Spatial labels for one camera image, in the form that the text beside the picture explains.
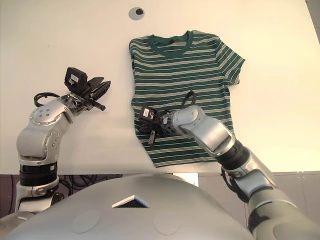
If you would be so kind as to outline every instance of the white table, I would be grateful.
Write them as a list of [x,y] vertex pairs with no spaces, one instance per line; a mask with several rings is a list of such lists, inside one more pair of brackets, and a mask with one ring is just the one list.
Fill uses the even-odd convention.
[[[1,2],[0,173],[40,92],[67,93],[67,67],[111,87],[63,137],[60,174],[218,172],[215,163],[154,168],[133,128],[129,41],[214,33],[246,59],[231,88],[240,141],[274,172],[320,170],[320,46],[304,0],[7,0]],[[133,7],[145,17],[131,20]]]

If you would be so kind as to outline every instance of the striped t-shirt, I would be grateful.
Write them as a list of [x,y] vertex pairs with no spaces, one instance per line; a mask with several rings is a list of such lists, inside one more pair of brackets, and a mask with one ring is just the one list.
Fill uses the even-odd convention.
[[[222,121],[231,131],[229,86],[239,83],[244,59],[225,45],[217,35],[187,31],[182,36],[162,38],[143,36],[131,40],[130,54],[134,76],[135,133],[155,167],[213,162],[194,140],[185,136],[156,136],[139,132],[139,113],[149,106],[160,113],[178,110],[190,90],[196,94],[195,105]],[[192,97],[186,102],[187,107]]]

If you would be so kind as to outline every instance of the green collar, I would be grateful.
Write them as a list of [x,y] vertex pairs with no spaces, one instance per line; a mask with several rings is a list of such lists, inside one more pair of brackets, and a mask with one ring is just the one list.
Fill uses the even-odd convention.
[[[194,33],[192,31],[186,31],[182,36],[173,36],[169,38],[163,38],[160,36],[150,35],[148,36],[148,42],[151,46],[151,49],[157,54],[163,55],[165,57],[179,57],[184,54],[192,44]],[[155,42],[169,45],[172,42],[176,41],[187,41],[186,45],[180,51],[163,51],[161,48],[158,48]]]

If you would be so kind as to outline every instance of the silver robot arm segment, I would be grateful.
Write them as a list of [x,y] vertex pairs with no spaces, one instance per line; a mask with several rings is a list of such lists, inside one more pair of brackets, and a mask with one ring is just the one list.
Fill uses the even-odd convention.
[[75,117],[89,109],[84,102],[80,97],[68,94],[31,113],[29,124],[16,142],[20,163],[16,212],[37,213],[52,204],[53,193],[59,184],[57,161],[60,143]]
[[[16,212],[38,213],[62,199],[62,194],[56,192],[62,137],[83,111],[93,107],[105,109],[97,100],[111,84],[111,81],[103,82],[103,77],[87,79],[85,72],[68,67],[64,84],[70,93],[34,110],[27,127],[18,136],[20,181],[16,185]],[[46,94],[34,97],[37,106],[41,105],[36,101],[37,96],[46,97]]]
[[248,228],[255,239],[320,239],[320,227],[277,188],[272,172],[218,119],[192,105],[163,115],[160,123],[165,134],[194,139],[221,164],[234,192],[248,203]]

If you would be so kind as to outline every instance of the vent grille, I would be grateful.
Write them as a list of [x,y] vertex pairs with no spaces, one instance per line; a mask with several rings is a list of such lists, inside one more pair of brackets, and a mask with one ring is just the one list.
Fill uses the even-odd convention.
[[112,205],[114,209],[117,208],[149,208],[150,205],[142,200],[137,195],[129,196]]

